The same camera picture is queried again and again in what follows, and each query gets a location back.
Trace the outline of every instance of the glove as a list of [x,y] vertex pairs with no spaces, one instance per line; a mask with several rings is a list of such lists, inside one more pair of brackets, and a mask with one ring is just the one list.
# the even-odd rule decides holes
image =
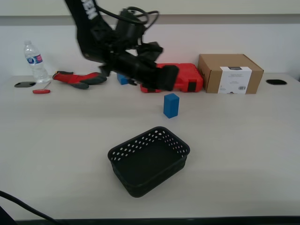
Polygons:
[[101,84],[107,77],[101,73],[91,73],[87,75],[76,75],[73,72],[57,71],[53,79],[61,81],[79,89],[88,89],[90,85]]

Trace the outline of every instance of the black cord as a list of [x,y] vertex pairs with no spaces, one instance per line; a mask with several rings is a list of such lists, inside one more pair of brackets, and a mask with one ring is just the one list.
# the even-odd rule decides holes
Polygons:
[[5,198],[7,200],[10,200],[10,201],[18,204],[22,208],[26,209],[27,211],[29,211],[29,212],[31,212],[31,213],[33,213],[33,214],[35,214],[35,215],[37,215],[37,216],[39,216],[41,218],[44,218],[44,219],[46,219],[46,220],[48,220],[48,221],[50,221],[50,222],[52,222],[52,223],[54,223],[56,225],[62,225],[62,223],[60,223],[57,220],[55,220],[55,219],[53,219],[53,218],[45,215],[44,213],[41,213],[41,212],[35,210],[34,208],[32,208],[29,205],[25,204],[24,202],[22,202],[21,200],[17,199],[16,197],[13,197],[12,195],[9,195],[9,194],[7,194],[7,193],[5,193],[3,191],[0,191],[0,197]]
[[128,19],[126,17],[123,17],[123,16],[120,16],[120,15],[114,14],[112,12],[109,12],[106,9],[101,8],[100,6],[97,6],[97,8],[98,8],[98,10],[100,12],[103,12],[103,13],[105,13],[107,15],[110,15],[113,18],[116,18],[116,19],[122,20],[122,21],[126,21],[128,23],[132,23],[132,24],[135,24],[135,25],[145,25],[145,24],[147,24],[149,22],[149,15],[148,15],[148,13],[146,13],[144,10],[142,10],[140,8],[137,8],[137,7],[129,7],[129,8],[127,8],[127,10],[133,10],[133,11],[137,11],[137,12],[142,13],[141,16],[145,16],[146,17],[145,21]]
[[150,27],[152,27],[153,24],[156,23],[156,21],[158,20],[158,18],[159,18],[159,16],[160,16],[160,14],[159,14],[158,11],[151,11],[151,12],[148,12],[148,15],[151,15],[151,14],[156,14],[156,17],[155,17],[155,19],[152,21],[152,23],[146,28],[146,30],[148,30]]

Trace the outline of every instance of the small blue block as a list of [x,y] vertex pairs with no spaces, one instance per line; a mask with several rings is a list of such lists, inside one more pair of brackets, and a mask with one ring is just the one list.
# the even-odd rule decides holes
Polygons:
[[128,79],[125,76],[117,74],[117,78],[121,85],[128,84]]
[[178,116],[179,97],[175,94],[165,95],[164,114],[170,119]]

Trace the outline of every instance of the red screwdriver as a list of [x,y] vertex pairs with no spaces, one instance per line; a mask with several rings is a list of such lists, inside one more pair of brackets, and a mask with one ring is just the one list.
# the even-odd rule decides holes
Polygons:
[[48,94],[50,93],[51,91],[49,89],[46,89],[49,84],[51,84],[51,82],[49,82],[43,89],[37,89],[37,90],[33,90],[33,94]]

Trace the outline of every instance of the black mesh basket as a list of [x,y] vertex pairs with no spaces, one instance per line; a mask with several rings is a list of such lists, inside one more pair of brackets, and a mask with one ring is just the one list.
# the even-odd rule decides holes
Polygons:
[[142,197],[181,170],[189,146],[165,127],[155,127],[108,152],[114,173],[133,197]]

